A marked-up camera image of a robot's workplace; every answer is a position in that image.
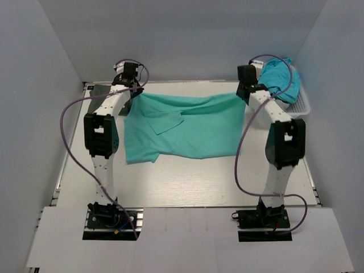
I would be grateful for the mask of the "teal green t-shirt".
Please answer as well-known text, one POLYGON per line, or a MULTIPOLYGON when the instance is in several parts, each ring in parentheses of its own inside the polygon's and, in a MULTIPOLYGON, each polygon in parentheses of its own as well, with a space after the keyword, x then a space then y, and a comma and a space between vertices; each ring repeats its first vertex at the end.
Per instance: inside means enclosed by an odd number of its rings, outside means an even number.
POLYGON ((208 97, 143 93, 125 118, 129 164, 163 155, 191 159, 233 156, 242 135, 246 104, 234 93, 208 97))

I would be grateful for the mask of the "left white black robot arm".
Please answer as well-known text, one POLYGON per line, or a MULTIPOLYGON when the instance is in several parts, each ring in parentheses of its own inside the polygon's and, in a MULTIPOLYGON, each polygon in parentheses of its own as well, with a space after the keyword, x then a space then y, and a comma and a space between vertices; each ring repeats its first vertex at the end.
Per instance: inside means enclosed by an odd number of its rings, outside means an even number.
POLYGON ((94 167, 96 202, 101 205, 117 201, 113 182, 113 159, 119 148, 116 119, 128 114, 133 99, 140 95, 137 77, 141 63, 123 60, 113 68, 116 72, 110 86, 95 85, 90 92, 91 102, 84 116, 84 141, 94 167))

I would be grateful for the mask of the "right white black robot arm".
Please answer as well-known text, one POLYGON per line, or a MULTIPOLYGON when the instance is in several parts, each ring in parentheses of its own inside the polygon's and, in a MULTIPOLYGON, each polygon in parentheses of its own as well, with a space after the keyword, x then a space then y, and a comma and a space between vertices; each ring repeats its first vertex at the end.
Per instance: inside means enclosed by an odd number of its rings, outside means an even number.
POLYGON ((269 170, 259 195, 264 208, 257 212, 257 221, 269 227, 278 219, 275 209, 283 207, 288 179, 305 155, 306 124, 301 118, 292 118, 276 103, 268 88, 258 82, 256 66, 238 66, 237 73, 237 96, 253 109, 252 117, 269 128, 265 145, 269 170))

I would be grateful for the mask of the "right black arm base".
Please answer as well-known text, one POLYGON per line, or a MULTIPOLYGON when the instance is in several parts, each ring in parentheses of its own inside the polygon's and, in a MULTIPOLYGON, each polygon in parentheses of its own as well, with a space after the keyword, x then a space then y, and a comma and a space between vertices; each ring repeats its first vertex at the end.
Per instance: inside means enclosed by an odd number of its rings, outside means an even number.
POLYGON ((240 242, 288 242, 292 232, 284 205, 267 208, 259 203, 255 209, 237 210, 231 214, 237 221, 240 242))

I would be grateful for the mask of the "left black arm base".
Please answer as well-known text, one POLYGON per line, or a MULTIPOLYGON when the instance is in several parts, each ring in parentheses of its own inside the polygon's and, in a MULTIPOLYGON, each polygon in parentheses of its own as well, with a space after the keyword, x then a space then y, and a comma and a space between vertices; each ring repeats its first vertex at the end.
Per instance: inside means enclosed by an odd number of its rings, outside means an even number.
POLYGON ((88 204, 82 239, 85 241, 136 241, 143 223, 143 209, 123 211, 115 205, 88 204))

